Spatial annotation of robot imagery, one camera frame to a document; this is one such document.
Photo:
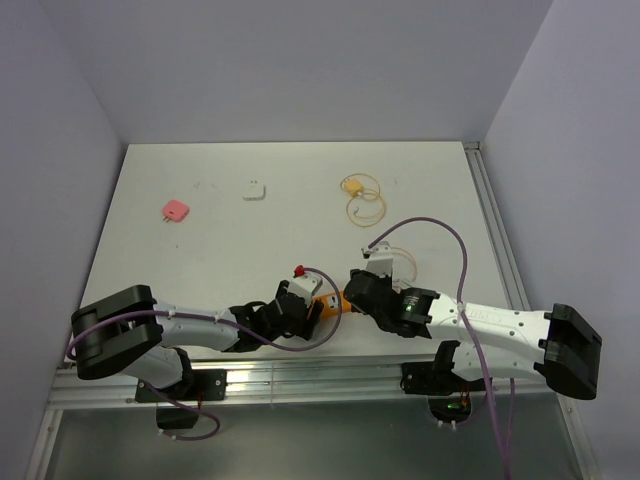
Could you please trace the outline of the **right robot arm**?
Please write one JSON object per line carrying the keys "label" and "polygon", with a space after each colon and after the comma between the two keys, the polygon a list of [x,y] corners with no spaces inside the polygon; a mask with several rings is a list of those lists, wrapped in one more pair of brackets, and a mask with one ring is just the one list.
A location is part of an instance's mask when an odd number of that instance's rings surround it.
{"label": "right robot arm", "polygon": [[407,394],[445,396],[485,390],[486,379],[544,381],[578,400],[597,396],[601,336],[571,306],[515,311],[443,293],[393,289],[388,278],[354,270],[345,299],[384,332],[437,343],[430,361],[402,365]]}

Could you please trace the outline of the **yellow plug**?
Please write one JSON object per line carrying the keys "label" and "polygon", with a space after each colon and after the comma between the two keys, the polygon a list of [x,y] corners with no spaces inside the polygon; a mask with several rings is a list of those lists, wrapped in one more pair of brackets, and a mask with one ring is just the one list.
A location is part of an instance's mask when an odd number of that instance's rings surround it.
{"label": "yellow plug", "polygon": [[362,183],[355,179],[347,179],[343,184],[342,184],[342,189],[352,198],[354,197],[358,197],[362,194],[362,192],[365,190],[365,187],[362,185]]}

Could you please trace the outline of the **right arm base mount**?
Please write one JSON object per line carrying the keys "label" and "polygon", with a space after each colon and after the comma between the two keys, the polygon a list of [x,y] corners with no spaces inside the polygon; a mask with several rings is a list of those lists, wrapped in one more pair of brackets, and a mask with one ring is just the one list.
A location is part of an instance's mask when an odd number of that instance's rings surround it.
{"label": "right arm base mount", "polygon": [[448,426],[455,430],[468,423],[474,413],[471,394],[486,393],[483,379],[465,380],[453,372],[454,353],[460,345],[459,341],[444,341],[433,360],[401,365],[400,388],[407,395],[427,399],[429,413],[438,428]]}

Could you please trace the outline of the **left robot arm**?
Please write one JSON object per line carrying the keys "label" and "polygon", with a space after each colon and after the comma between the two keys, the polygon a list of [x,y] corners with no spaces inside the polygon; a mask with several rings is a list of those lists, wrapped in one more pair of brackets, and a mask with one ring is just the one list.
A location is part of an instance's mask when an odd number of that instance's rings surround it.
{"label": "left robot arm", "polygon": [[67,357],[82,380],[115,374],[135,377],[183,399],[195,386],[186,349],[249,353],[280,338],[311,338],[322,310],[315,274],[280,282],[273,300],[217,311],[181,310],[158,302],[147,285],[134,285],[71,316]]}

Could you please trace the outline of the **orange power strip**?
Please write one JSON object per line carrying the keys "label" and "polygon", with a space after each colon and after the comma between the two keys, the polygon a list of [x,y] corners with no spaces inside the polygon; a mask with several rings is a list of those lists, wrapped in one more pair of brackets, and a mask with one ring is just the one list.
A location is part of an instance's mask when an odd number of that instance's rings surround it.
{"label": "orange power strip", "polygon": [[321,320],[335,317],[338,314],[338,300],[341,300],[342,312],[344,314],[351,313],[353,311],[351,304],[344,297],[344,291],[340,290],[339,294],[329,293],[325,295],[319,295],[314,298],[315,302],[319,302],[322,305],[319,318]]}

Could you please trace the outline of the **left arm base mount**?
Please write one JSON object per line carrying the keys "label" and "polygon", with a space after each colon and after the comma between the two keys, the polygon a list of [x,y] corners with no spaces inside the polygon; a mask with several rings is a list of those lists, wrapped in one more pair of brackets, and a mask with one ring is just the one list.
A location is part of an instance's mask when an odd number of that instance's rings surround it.
{"label": "left arm base mount", "polygon": [[[164,389],[139,380],[134,401],[156,405],[156,425],[162,435],[174,441],[200,441],[215,436],[220,419],[204,409],[206,402],[225,399],[227,372],[224,369],[195,370],[186,380]],[[207,433],[191,434],[200,419],[211,422]]]}

